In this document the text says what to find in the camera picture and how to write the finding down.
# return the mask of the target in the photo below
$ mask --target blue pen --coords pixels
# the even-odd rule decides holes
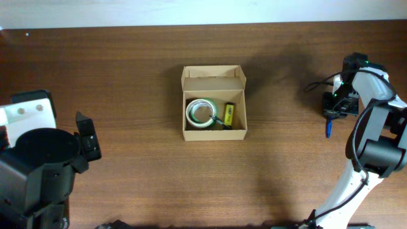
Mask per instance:
[[[331,131],[332,131],[332,118],[327,118],[326,119],[326,138],[331,137]]]

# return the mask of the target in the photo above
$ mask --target roll of tape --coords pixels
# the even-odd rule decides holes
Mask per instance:
[[[201,108],[201,107],[208,107],[210,109],[212,116],[217,115],[216,104],[214,102],[212,102],[210,99],[195,99],[194,101],[190,102],[185,109],[185,116],[186,116],[186,120],[188,121],[188,123],[190,123],[193,127],[196,127],[196,128],[205,128],[214,123],[214,120],[209,117],[208,117],[208,121],[200,123],[193,116],[195,111],[197,111],[197,109]]]

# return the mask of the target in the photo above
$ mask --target open box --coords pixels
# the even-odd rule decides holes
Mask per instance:
[[[244,88],[246,77],[240,66],[184,67],[183,134],[185,141],[242,140],[247,132]],[[227,102],[234,103],[232,130],[223,130],[219,124],[195,128],[185,117],[186,106],[194,99],[211,99],[217,106],[218,117],[224,119]]]

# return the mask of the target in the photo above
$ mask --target screw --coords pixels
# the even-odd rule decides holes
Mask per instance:
[[[24,115],[24,113],[25,113],[24,108],[19,108],[19,109],[17,110],[17,112],[18,112],[20,115]]]
[[[38,104],[38,105],[36,106],[36,109],[37,109],[37,111],[43,111],[43,110],[44,110],[44,107],[43,107],[43,105]]]

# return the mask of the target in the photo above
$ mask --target yellow object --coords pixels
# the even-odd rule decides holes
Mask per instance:
[[[235,106],[232,104],[227,104],[224,110],[224,124],[231,126],[231,121],[233,119],[233,110]]]

